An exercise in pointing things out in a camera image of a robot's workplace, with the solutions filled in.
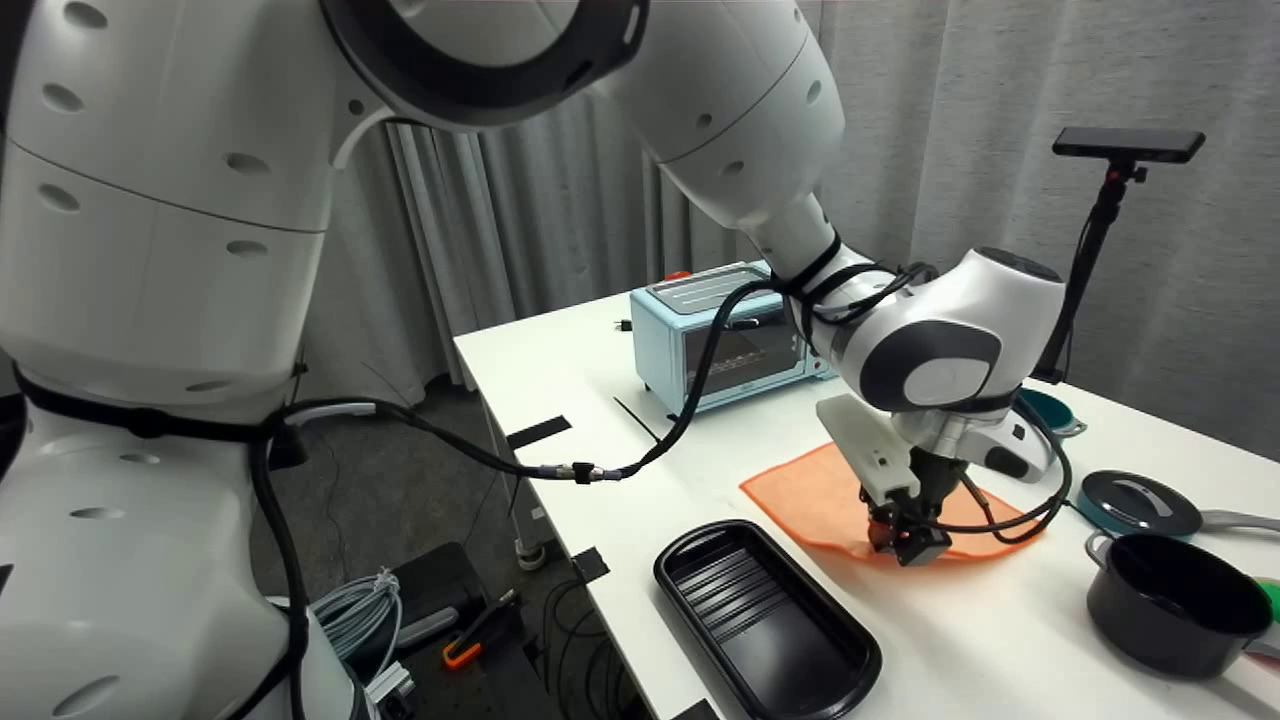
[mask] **black saucepan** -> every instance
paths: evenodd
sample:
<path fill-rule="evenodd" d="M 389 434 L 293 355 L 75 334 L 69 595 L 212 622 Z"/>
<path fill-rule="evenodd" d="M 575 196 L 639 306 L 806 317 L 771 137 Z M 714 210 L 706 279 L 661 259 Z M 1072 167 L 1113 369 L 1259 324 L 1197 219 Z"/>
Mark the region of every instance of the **black saucepan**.
<path fill-rule="evenodd" d="M 1091 538 L 1086 555 L 1100 564 L 1086 588 L 1094 631 L 1162 675 L 1218 675 L 1270 629 L 1254 582 L 1197 545 L 1152 532 Z"/>

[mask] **black baking tray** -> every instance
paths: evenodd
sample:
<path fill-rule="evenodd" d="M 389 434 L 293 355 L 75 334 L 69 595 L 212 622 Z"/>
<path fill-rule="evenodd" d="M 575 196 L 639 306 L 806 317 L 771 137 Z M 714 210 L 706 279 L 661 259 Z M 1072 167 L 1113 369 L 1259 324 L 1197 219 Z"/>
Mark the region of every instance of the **black baking tray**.
<path fill-rule="evenodd" d="M 844 718 L 881 675 L 881 643 L 754 523 L 719 520 L 670 539 L 655 583 L 714 656 L 750 718 Z"/>

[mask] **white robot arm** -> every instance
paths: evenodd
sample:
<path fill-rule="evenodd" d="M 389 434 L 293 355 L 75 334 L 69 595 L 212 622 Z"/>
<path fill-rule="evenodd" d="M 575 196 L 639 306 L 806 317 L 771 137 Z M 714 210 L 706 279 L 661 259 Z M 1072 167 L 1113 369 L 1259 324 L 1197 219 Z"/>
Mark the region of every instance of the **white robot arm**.
<path fill-rule="evenodd" d="M 0 202 L 0 345 L 33 401 L 0 486 L 3 714 L 359 705 L 320 631 L 301 699 L 259 684 L 293 631 L 246 574 L 245 434 L 293 378 L 330 167 L 389 115 L 484 129 L 587 84 L 794 279 L 892 554 L 935 549 L 925 466 L 1045 468 L 1006 398 L 1057 279 L 999 254 L 898 279 L 836 242 L 811 190 L 844 111 L 793 0 L 40 0 Z"/>

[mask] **floor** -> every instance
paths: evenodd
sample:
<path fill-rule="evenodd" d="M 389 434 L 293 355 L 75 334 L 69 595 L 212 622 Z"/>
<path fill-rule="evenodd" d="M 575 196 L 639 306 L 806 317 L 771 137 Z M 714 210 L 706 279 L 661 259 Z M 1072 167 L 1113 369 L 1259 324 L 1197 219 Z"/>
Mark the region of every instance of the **floor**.
<path fill-rule="evenodd" d="M 458 390 L 430 390 L 418 417 L 484 449 L 497 443 L 484 401 Z M 274 473 L 274 494 L 311 595 L 455 539 L 490 592 L 517 588 L 523 595 L 536 670 L 564 720 L 649 718 L 556 545 L 546 545 L 543 567 L 517 567 L 506 476 L 389 426 L 307 429 L 304 449 L 307 466 Z M 279 592 L 283 574 L 262 532 L 255 532 L 253 555 L 262 592 Z"/>

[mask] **black cable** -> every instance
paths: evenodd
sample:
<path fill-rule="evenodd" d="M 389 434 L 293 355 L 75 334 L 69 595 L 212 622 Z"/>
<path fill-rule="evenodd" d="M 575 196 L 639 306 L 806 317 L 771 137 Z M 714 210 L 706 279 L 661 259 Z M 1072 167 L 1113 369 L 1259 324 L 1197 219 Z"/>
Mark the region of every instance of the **black cable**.
<path fill-rule="evenodd" d="M 572 626 L 561 626 L 561 604 L 564 604 L 572 592 L 575 592 L 575 582 L 564 582 L 564 583 L 556 583 L 556 595 L 546 595 L 546 629 L 556 629 L 556 631 L 564 631 L 564 637 L 566 637 Z"/>
<path fill-rule="evenodd" d="M 595 680 L 590 675 L 600 673 L 603 660 L 607 660 L 607 639 L 600 639 L 600 647 L 590 654 L 587 673 L 584 673 L 584 695 L 587 695 L 587 714 L 595 720 L 603 718 L 603 709 L 595 705 Z"/>
<path fill-rule="evenodd" d="M 985 514 L 985 523 L 935 523 L 935 529 L 961 532 L 961 538 L 962 538 L 962 532 L 967 532 L 967 538 L 988 532 L 988 538 L 997 538 L 999 545 L 1023 545 L 1023 539 L 1039 538 L 1039 532 L 1057 520 L 1057 514 L 1062 510 L 1062 499 L 1072 497 L 1076 476 L 1072 476 L 1072 462 L 1069 462 L 1062 443 L 1053 435 L 1053 429 L 1045 426 L 1045 417 L 1039 417 L 1031 406 L 1023 406 L 1023 401 L 1014 398 L 1013 410 L 1046 440 L 1046 449 L 1053 449 L 1053 457 L 1057 457 L 1057 466 L 1059 466 L 1059 490 L 1057 490 L 1045 503 L 1026 510 L 1023 518 L 997 520 L 992 503 L 988 503 L 988 499 L 981 497 L 981 490 L 962 476 L 961 486 L 973 494 L 977 510 Z"/>
<path fill-rule="evenodd" d="M 848 279 L 864 276 L 864 271 L 887 271 L 881 263 L 853 263 L 844 271 L 830 271 L 822 284 L 815 284 L 811 293 L 802 293 L 802 284 L 783 284 L 778 293 L 794 301 L 799 307 L 799 336 L 811 345 L 811 317 L 822 322 L 822 324 L 859 324 L 881 301 L 896 298 L 898 288 L 917 284 L 917 279 L 929 279 L 935 276 L 931 263 L 911 263 L 903 269 L 898 276 L 892 276 L 881 293 L 857 301 L 857 306 L 844 306 L 840 317 L 836 313 L 815 313 L 815 306 L 822 298 L 830 298 L 836 288 L 844 288 Z"/>
<path fill-rule="evenodd" d="M 273 532 L 273 545 L 279 554 L 283 564 L 283 654 L 274 656 L 274 665 L 262 673 L 262 680 L 246 692 L 246 699 L 238 699 L 238 709 L 231 714 L 231 720 L 246 718 L 268 692 L 274 692 L 286 680 L 286 714 L 293 720 L 304 720 L 304 690 L 301 690 L 301 665 L 307 654 L 307 583 L 304 583 L 304 567 L 283 520 L 283 510 L 274 499 L 273 490 L 273 443 L 279 434 L 293 429 L 293 421 L 329 421 L 329 417 L 375 417 L 375 401 L 304 401 L 304 406 L 286 406 L 274 410 L 259 429 L 255 440 L 246 443 L 246 479 L 253 479 L 253 497 L 262 514 L 262 523 Z"/>
<path fill-rule="evenodd" d="M 590 639 L 590 637 L 607 637 L 600 629 L 581 629 L 581 622 L 587 615 L 584 604 L 581 604 L 581 583 L 566 583 L 564 595 L 556 595 L 551 604 L 551 626 L 566 637 L 566 639 Z"/>
<path fill-rule="evenodd" d="M 517 503 L 520 503 L 520 476 L 512 476 L 512 499 L 506 499 L 506 518 L 517 514 Z"/>
<path fill-rule="evenodd" d="M 478 494 L 478 499 L 477 499 L 477 510 L 470 510 L 470 520 L 467 520 L 467 532 L 464 532 L 464 545 L 470 545 L 470 532 L 477 532 L 477 523 L 478 523 L 478 514 L 484 514 L 484 503 L 488 503 L 488 497 L 490 497 L 490 490 L 500 486 L 500 476 L 497 479 L 488 479 L 488 490 Z"/>
<path fill-rule="evenodd" d="M 556 595 L 561 595 L 564 588 L 572 588 L 572 583 L 575 583 L 575 582 L 564 582 L 564 583 L 546 588 L 546 595 L 543 595 L 543 626 L 541 626 L 541 629 L 546 631 L 546 639 L 543 639 L 543 670 L 541 670 L 541 675 L 543 675 L 543 690 L 546 690 L 546 692 L 556 692 L 556 684 L 551 684 L 551 680 L 556 680 L 556 675 L 551 675 L 551 665 L 556 665 L 551 604 L 556 604 Z"/>
<path fill-rule="evenodd" d="M 561 660 L 556 660 L 556 705 L 561 705 L 564 718 L 572 718 L 572 714 L 566 714 L 566 699 L 564 699 L 564 665 L 566 665 L 566 654 L 572 654 L 572 637 L 564 637 Z"/>
<path fill-rule="evenodd" d="M 613 718 L 624 718 L 624 665 L 616 654 L 607 654 L 607 690 L 603 690 L 603 705 L 613 709 Z"/>
<path fill-rule="evenodd" d="M 259 503 L 259 514 L 268 520 L 273 545 L 274 545 L 279 564 L 283 564 L 286 639 L 283 639 L 283 656 L 273 665 L 262 684 L 231 718 L 246 718 L 286 675 L 293 720 L 304 720 L 301 660 L 307 654 L 307 592 L 304 592 L 304 567 L 297 562 L 297 545 L 293 545 L 286 520 L 283 520 L 274 490 L 273 490 L 273 440 L 283 434 L 283 417 L 286 413 L 273 413 L 262 421 L 262 434 L 246 443 L 246 479 L 253 479 L 255 503 Z"/>
<path fill-rule="evenodd" d="M 750 284 L 738 284 L 735 293 L 724 298 L 724 306 L 714 307 L 714 322 L 706 329 L 706 345 L 697 361 L 697 374 L 690 374 L 690 385 L 688 385 L 688 398 L 684 398 L 684 410 L 674 417 L 674 426 L 631 466 L 621 466 L 621 468 L 595 468 L 595 466 L 517 466 L 517 462 L 505 462 L 505 457 L 490 457 L 484 454 L 478 443 L 446 434 L 446 429 L 436 429 L 418 417 L 412 417 L 407 410 L 394 410 L 394 406 L 381 406 L 381 417 L 394 421 L 394 426 L 407 426 L 416 434 L 426 434 L 436 440 L 442 440 L 446 449 L 470 457 L 477 466 L 484 468 L 497 468 L 497 473 L 506 473 L 506 476 L 526 476 L 526 479 L 575 479 L 575 486 L 590 486 L 590 479 L 629 479 L 636 476 L 644 466 L 661 462 L 668 449 L 680 443 L 680 435 L 688 434 L 690 417 L 697 417 L 697 406 L 706 390 L 706 378 L 710 378 L 710 363 L 714 363 L 714 345 L 730 322 L 730 307 L 738 301 L 747 301 L 750 293 L 775 293 L 778 284 L 775 279 L 750 279 Z"/>

